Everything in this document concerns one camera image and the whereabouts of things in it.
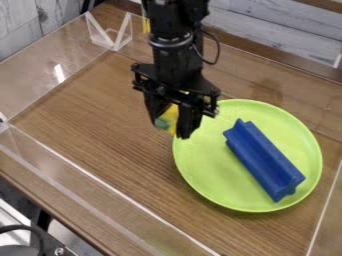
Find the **wooden table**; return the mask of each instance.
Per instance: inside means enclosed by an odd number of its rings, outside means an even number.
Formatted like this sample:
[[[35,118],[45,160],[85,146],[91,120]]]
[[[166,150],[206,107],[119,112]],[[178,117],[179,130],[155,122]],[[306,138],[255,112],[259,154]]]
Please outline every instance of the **wooden table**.
[[[94,14],[108,24],[118,10],[104,4]],[[65,28],[77,33],[76,25]],[[147,54],[148,45],[138,46]],[[43,54],[41,47],[27,51]],[[151,126],[142,94],[131,88],[134,62],[120,54],[104,53],[12,124],[216,253],[306,255],[342,156],[341,84],[230,46],[223,47],[220,63],[206,68],[206,77],[223,91],[222,98],[256,99],[281,106],[310,127],[323,153],[322,179],[303,202],[275,213],[247,214],[211,204],[182,179],[172,138]],[[17,66],[11,68],[15,76]],[[120,205],[115,207],[115,195],[99,183],[85,181],[72,168],[40,159],[37,164],[49,177],[79,193],[84,201],[76,204],[7,155],[0,154],[0,160],[4,178],[103,253],[148,255],[130,246],[108,225],[107,218],[115,218]]]

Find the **lime green plate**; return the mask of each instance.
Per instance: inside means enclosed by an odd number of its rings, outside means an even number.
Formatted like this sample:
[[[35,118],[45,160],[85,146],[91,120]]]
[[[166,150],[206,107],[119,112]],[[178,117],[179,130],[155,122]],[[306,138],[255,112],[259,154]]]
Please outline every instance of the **lime green plate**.
[[[286,111],[252,100],[219,102],[215,119],[203,118],[188,140],[174,140],[178,169],[198,193],[214,203],[244,212],[271,212],[297,204],[313,191],[322,173],[322,153],[302,122]],[[252,121],[306,176],[294,195],[275,203],[226,146],[223,131],[238,118]]]

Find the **black wire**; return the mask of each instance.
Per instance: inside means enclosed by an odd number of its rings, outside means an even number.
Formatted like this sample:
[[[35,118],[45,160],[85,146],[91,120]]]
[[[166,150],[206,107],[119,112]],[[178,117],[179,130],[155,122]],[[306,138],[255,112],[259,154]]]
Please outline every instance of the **black wire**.
[[[212,33],[210,33],[208,31],[206,31],[202,27],[199,27],[199,30],[203,32],[203,34],[208,35],[208,36],[211,37],[211,39],[215,41],[215,43],[216,43],[216,46],[218,46],[218,53],[216,53],[215,60],[214,60],[214,61],[210,61],[210,60],[206,60],[206,59],[204,59],[204,57],[203,57],[203,55],[200,54],[200,52],[199,52],[199,50],[198,50],[195,44],[192,44],[194,51],[195,51],[198,57],[202,59],[202,61],[203,61],[204,63],[207,63],[208,65],[215,65],[215,64],[218,63],[218,61],[219,61],[219,56],[220,56],[220,43],[219,43],[219,39],[218,39],[218,37],[216,37]]]
[[[36,229],[33,227],[24,226],[24,225],[4,226],[4,227],[0,227],[0,235],[7,233],[7,232],[15,231],[15,230],[28,230],[37,236],[37,240],[39,240],[39,254],[37,254],[37,256],[43,256],[44,255],[44,250],[45,250],[45,243],[44,243],[44,238],[43,238],[43,235],[41,235],[39,229]]]

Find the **blue block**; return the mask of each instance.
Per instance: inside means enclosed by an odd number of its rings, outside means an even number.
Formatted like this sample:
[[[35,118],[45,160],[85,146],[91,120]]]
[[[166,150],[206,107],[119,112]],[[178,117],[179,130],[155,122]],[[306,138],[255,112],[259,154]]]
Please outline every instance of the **blue block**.
[[[227,146],[275,202],[295,193],[305,176],[252,122],[238,119],[223,132]]]

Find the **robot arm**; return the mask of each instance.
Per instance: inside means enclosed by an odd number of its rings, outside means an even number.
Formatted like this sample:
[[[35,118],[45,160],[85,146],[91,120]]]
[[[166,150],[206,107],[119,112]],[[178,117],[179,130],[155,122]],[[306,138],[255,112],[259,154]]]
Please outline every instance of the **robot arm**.
[[[154,64],[132,65],[134,88],[144,94],[155,126],[171,106],[178,106],[176,136],[186,139],[203,115],[215,117],[220,95],[202,75],[203,62],[210,63],[203,59],[202,29],[208,0],[143,0],[143,7],[151,24]]]

